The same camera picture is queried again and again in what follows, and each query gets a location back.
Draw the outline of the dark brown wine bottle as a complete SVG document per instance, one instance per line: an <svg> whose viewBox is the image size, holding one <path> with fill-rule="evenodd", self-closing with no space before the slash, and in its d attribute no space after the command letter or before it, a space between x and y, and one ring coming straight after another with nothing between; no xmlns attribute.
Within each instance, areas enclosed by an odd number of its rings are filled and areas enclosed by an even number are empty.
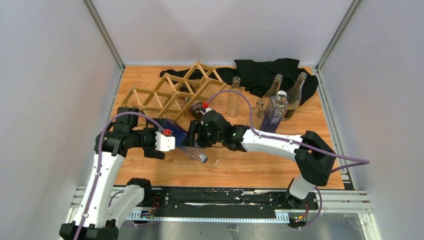
<svg viewBox="0 0 424 240"><path fill-rule="evenodd" d="M204 103L201 101L197 101L195 103L193 103L188 111L191 113L191 115L196 119L196 120L201 120L203 115L205 114L206 110L204 108Z"/></svg>

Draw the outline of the blue labelled clear bottle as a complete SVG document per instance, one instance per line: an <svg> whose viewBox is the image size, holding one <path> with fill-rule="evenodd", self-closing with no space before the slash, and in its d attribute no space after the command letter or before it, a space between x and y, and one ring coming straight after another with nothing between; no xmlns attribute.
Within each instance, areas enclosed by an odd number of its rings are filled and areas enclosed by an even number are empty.
<svg viewBox="0 0 424 240"><path fill-rule="evenodd" d="M170 129L172 135L175 137L175 146L182 151L184 156L191 160L198 160L201 164L205 164L208 161L208 156L201 148L191 146L186 143L186 136L188 132L183 129L177 122L172 119L166 119L166 128Z"/></svg>

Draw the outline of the small clear glass bottle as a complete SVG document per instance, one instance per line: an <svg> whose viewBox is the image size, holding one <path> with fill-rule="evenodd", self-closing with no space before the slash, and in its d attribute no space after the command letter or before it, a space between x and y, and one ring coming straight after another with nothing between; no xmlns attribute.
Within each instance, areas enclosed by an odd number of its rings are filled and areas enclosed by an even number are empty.
<svg viewBox="0 0 424 240"><path fill-rule="evenodd" d="M232 80L232 85L230 90L241 93L243 91L241 85L241 79L238 76L235 76ZM235 92L229 92L227 95L227 114L230 117L236 117L239 110L239 101L240 95Z"/></svg>

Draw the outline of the clear bottle with black label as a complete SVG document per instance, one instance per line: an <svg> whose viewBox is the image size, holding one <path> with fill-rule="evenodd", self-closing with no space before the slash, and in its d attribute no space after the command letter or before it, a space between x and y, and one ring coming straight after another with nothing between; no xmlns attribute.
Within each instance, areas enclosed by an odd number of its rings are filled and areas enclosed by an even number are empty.
<svg viewBox="0 0 424 240"><path fill-rule="evenodd" d="M271 87L266 91L266 93L262 97L264 105L269 102L270 97L275 96L278 93L282 80L283 76L281 74L275 75Z"/></svg>

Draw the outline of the clear bottle with silver label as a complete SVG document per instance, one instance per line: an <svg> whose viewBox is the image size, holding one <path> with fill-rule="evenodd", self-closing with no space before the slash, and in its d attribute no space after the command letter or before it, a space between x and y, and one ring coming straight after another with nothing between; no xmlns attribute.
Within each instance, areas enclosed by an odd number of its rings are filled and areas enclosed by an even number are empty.
<svg viewBox="0 0 424 240"><path fill-rule="evenodd" d="M295 113L296 109L299 107L302 99L302 88L307 79L307 73L301 72L292 88L289 90L287 95L287 101L289 103L287 111L283 117L284 121L289 120Z"/></svg>

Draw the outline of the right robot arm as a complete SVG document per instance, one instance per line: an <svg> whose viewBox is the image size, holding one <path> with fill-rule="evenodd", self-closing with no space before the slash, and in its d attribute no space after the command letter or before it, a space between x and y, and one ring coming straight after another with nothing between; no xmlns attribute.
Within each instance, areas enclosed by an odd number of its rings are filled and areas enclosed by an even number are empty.
<svg viewBox="0 0 424 240"><path fill-rule="evenodd" d="M328 184L336 157L333 149L314 131L303 135L282 135L259 131L247 125L232 125L215 110L192 120L182 145L211 148L221 143L231 151L260 152L284 157L297 164L299 175L289 185L286 204L298 209L315 187Z"/></svg>

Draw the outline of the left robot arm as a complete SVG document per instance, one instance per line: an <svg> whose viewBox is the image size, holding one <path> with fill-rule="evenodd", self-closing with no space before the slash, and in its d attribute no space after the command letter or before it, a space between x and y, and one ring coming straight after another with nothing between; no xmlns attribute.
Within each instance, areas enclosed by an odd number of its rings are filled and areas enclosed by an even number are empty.
<svg viewBox="0 0 424 240"><path fill-rule="evenodd" d="M112 200L118 172L132 148L143 149L148 158L163 160L174 150L176 139L165 128L164 119L151 118L137 108L119 107L95 139L91 174L79 208L59 236L64 240L116 240L120 228L139 204L153 201L151 182L132 178L123 192Z"/></svg>

